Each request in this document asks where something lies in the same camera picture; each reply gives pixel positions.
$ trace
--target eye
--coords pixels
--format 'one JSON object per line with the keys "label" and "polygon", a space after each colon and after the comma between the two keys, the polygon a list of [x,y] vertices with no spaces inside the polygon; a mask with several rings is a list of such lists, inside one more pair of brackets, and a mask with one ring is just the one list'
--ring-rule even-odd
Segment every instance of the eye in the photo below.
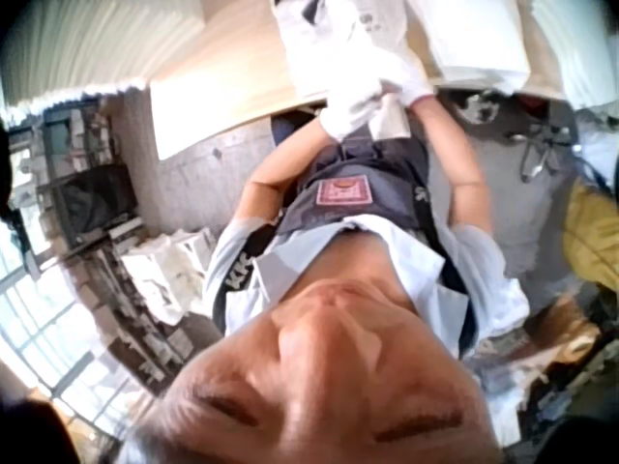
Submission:
{"label": "eye", "polygon": [[249,427],[258,426],[256,418],[233,399],[222,396],[206,396],[200,397],[199,402],[216,409],[220,413],[225,414],[243,425]]}
{"label": "eye", "polygon": [[404,438],[424,435],[437,430],[457,428],[462,425],[462,414],[452,413],[446,416],[418,416],[407,419],[374,437],[377,443],[390,443]]}

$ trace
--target table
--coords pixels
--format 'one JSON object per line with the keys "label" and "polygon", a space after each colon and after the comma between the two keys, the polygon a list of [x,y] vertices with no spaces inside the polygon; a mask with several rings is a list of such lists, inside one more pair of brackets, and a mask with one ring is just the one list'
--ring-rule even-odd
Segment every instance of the table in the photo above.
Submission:
{"label": "table", "polygon": [[[326,96],[327,89],[311,98],[297,95],[269,0],[204,0],[204,4],[206,27],[199,43],[151,84],[160,160],[217,133]],[[518,5],[531,65],[522,93],[563,99],[554,53],[526,0],[518,0]],[[430,80],[445,85],[420,24],[409,24],[408,43]]]}

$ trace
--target yellow object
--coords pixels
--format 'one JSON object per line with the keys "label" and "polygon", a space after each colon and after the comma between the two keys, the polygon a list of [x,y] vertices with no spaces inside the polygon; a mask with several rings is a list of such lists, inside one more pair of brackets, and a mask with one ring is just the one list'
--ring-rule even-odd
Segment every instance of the yellow object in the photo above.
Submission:
{"label": "yellow object", "polygon": [[580,181],[570,196],[563,251],[577,276],[619,291],[617,206]]}

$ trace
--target person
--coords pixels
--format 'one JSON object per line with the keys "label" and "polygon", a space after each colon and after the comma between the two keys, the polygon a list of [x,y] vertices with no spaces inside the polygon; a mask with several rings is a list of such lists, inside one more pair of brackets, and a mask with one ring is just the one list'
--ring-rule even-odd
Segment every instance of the person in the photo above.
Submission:
{"label": "person", "polygon": [[[372,53],[317,118],[274,119],[279,144],[207,275],[226,336],[178,375],[119,462],[501,461],[457,358],[526,301],[504,277],[466,135],[415,63]],[[424,134],[371,139],[385,92]],[[452,186],[449,224],[431,212],[424,136]]]}

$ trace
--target red badge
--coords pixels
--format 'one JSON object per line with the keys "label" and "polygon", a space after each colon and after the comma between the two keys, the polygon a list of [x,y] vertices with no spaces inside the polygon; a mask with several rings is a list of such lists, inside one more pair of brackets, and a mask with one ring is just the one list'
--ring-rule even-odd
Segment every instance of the red badge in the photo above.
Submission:
{"label": "red badge", "polygon": [[316,204],[320,206],[370,205],[368,176],[340,177],[320,181]]}

